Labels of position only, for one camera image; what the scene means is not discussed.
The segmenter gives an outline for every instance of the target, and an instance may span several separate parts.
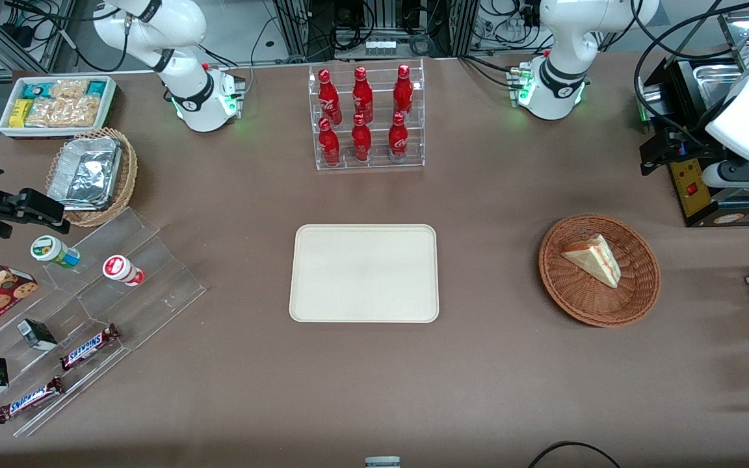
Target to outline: clear acrylic display stand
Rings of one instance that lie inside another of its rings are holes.
[[[80,263],[64,270],[47,264],[38,278],[44,296],[0,325],[0,358],[8,362],[10,386],[0,393],[0,406],[62,376],[66,392],[30,408],[7,423],[14,436],[30,435],[57,414],[128,353],[142,346],[205,291],[190,270],[172,257],[157,229],[127,208],[75,245]],[[125,255],[146,272],[138,287],[102,275],[103,261]],[[34,350],[17,329],[25,318],[44,323],[59,344],[50,352]],[[94,356],[63,373],[59,359],[114,323],[121,337]]]
[[[408,139],[406,143],[406,160],[395,163],[389,159],[389,128],[392,127],[392,116],[395,114],[395,102],[392,91],[398,80],[398,65],[410,66],[410,80],[413,86],[412,112],[405,121]],[[406,168],[407,166],[424,166],[425,156],[425,109],[424,109],[424,62],[420,60],[366,62],[366,75],[374,92],[374,121],[369,124],[372,133],[372,148],[369,162],[359,162],[354,157],[354,145],[351,130],[354,128],[354,68],[360,63],[330,63],[310,66],[308,80],[308,97],[311,110],[311,131],[314,134],[314,154],[317,169],[369,169],[369,168]],[[322,157],[320,149],[320,127],[318,121],[322,116],[320,107],[320,82],[316,74],[326,68],[331,72],[331,82],[339,92],[339,108],[343,121],[335,125],[334,131],[339,137],[339,165],[330,166]]]

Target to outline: wicker basket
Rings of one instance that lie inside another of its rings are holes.
[[[104,211],[66,211],[65,219],[72,224],[82,228],[94,228],[106,222],[112,221],[115,216],[119,215],[128,205],[131,199],[131,193],[135,189],[135,177],[137,177],[137,155],[135,149],[131,147],[129,140],[117,130],[112,128],[101,128],[97,131],[89,131],[83,135],[77,135],[75,140],[83,138],[112,137],[116,138],[123,144],[123,154],[120,160],[120,177],[115,184],[115,196],[112,205]],[[57,151],[57,157],[51,163],[51,171],[45,178],[45,190],[51,186],[51,179],[54,172],[57,171],[57,162],[62,154],[62,148]]]
[[[620,265],[618,288],[602,284],[561,255],[572,242],[602,234]],[[661,290],[655,254],[632,228],[603,215],[571,216],[547,232],[539,249],[539,273],[556,303],[580,322],[626,326],[653,308]]]

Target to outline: coca-cola bottle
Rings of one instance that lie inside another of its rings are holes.
[[[325,164],[337,166],[339,164],[339,139],[331,129],[331,122],[327,118],[320,118],[319,140]]]
[[[408,132],[404,125],[404,113],[395,112],[392,116],[392,127],[389,128],[389,159],[393,163],[406,161],[406,139]]]
[[[371,124],[372,120],[375,119],[375,99],[372,96],[372,86],[366,79],[366,69],[363,66],[354,69],[354,91],[351,94],[354,96],[354,112],[362,113],[365,122]]]
[[[368,162],[369,152],[372,148],[372,132],[366,125],[366,119],[361,112],[354,115],[354,129],[351,131],[351,139],[354,141],[354,157],[361,163]]]
[[[323,116],[330,119],[331,124],[339,125],[343,121],[343,113],[339,110],[339,94],[337,88],[331,83],[331,73],[322,69],[317,74],[320,80],[320,107],[322,107]]]
[[[395,83],[395,112],[404,115],[412,112],[412,82],[410,82],[410,66],[405,63],[398,66],[398,82]]]

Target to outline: white plastic container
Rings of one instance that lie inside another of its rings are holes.
[[[100,98],[98,116],[94,119],[94,124],[91,125],[91,127],[37,128],[9,126],[8,121],[11,112],[13,111],[13,104],[21,97],[21,93],[23,93],[25,86],[38,83],[49,83],[63,78],[89,80],[92,82],[106,82],[106,88],[103,90],[103,95]],[[8,98],[8,105],[5,106],[5,110],[2,112],[2,118],[0,118],[0,132],[11,138],[61,138],[72,137],[74,135],[86,133],[87,131],[99,130],[103,127],[103,124],[106,122],[106,118],[109,115],[109,109],[112,106],[112,99],[114,98],[116,88],[117,85],[112,78],[101,75],[57,75],[49,77],[19,78],[15,83],[13,83],[13,89]]]
[[[146,278],[146,273],[134,266],[123,255],[112,255],[103,264],[103,275],[110,280],[122,282],[125,285],[140,285]]]
[[[39,261],[50,261],[62,268],[71,269],[80,263],[80,252],[69,248],[65,242],[54,236],[36,238],[31,244],[31,256]]]
[[[438,317],[435,230],[424,224],[306,224],[296,233],[297,322],[429,323]]]

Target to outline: table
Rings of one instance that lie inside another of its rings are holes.
[[[502,468],[560,439],[624,466],[749,466],[749,228],[684,228],[668,174],[641,177],[634,61],[598,57],[559,122],[456,60],[425,61],[428,165],[378,174],[315,171],[304,66],[256,70],[244,118],[210,134],[178,121],[154,74],[116,75],[133,207],[209,290],[36,435],[0,426],[0,467]],[[3,138],[0,187],[44,186],[59,145]],[[661,297],[636,325],[583,326],[541,286],[543,234],[585,211],[657,254]],[[306,223],[433,226],[439,318],[291,320]],[[0,263],[38,270],[27,246],[44,232],[15,228]],[[579,460],[603,463],[562,449],[544,466]]]

